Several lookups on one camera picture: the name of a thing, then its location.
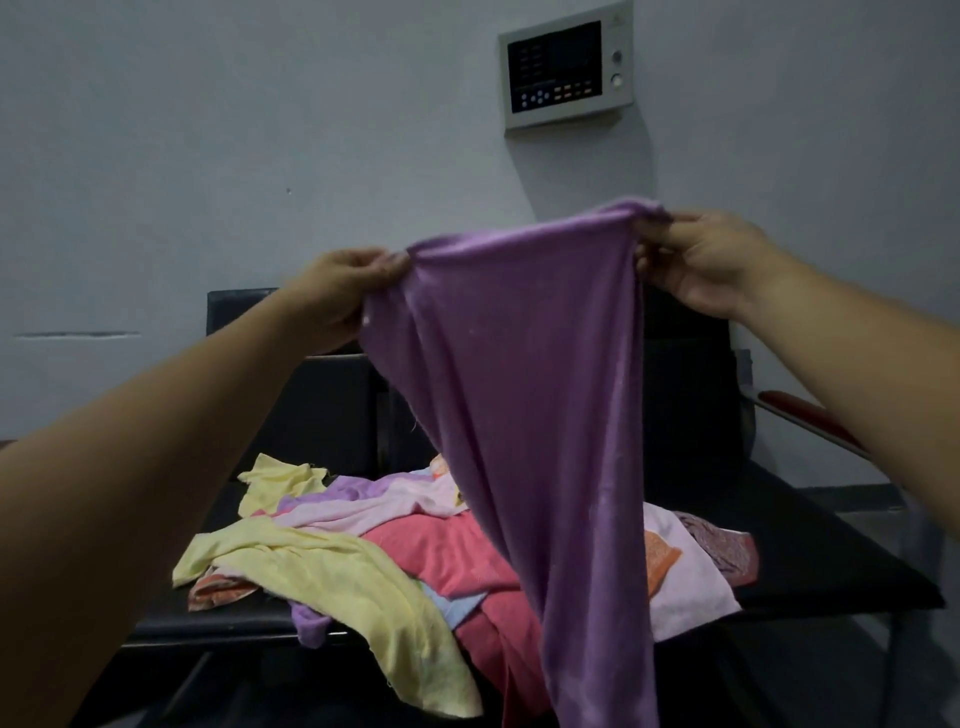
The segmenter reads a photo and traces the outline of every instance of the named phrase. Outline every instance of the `maroon patterned cloth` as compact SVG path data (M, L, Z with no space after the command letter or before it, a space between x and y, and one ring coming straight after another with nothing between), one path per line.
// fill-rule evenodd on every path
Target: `maroon patterned cloth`
M754 537L749 533L718 528L699 516L675 511L677 518L686 527L694 541L713 560L727 583L742 587L756 581L760 569L760 557L756 553Z

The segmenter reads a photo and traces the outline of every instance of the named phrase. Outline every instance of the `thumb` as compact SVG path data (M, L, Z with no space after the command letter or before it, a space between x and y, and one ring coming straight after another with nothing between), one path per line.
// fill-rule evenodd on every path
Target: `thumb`
M633 229L641 241L680 253L696 245L703 234L703 225L699 220L652 220L639 217L634 220Z
M410 256L406 251L381 255L368 265L350 269L350 274L364 293L378 291L393 285L410 270Z

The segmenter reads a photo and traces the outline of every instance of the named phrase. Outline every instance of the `dark baseboard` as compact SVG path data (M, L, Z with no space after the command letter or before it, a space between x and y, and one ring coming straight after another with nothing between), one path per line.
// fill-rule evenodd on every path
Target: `dark baseboard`
M900 490L893 483L798 488L797 491L833 513L896 511L903 508Z

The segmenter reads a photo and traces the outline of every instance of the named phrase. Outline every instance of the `person's left hand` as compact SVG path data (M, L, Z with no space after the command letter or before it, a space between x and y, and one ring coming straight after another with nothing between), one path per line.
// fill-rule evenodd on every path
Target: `person's left hand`
M312 353L332 352L360 332L363 298L385 288L410 269L404 253L382 248L321 255L270 298L277 298L303 324Z

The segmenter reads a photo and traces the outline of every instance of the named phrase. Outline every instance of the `red cloth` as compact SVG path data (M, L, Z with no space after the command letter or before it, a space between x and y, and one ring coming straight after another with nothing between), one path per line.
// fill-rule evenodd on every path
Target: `red cloth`
M454 634L503 695L503 728L517 728L550 710L540 666L540 623L516 573L470 512L448 519L407 516L363 538L441 596L489 592Z

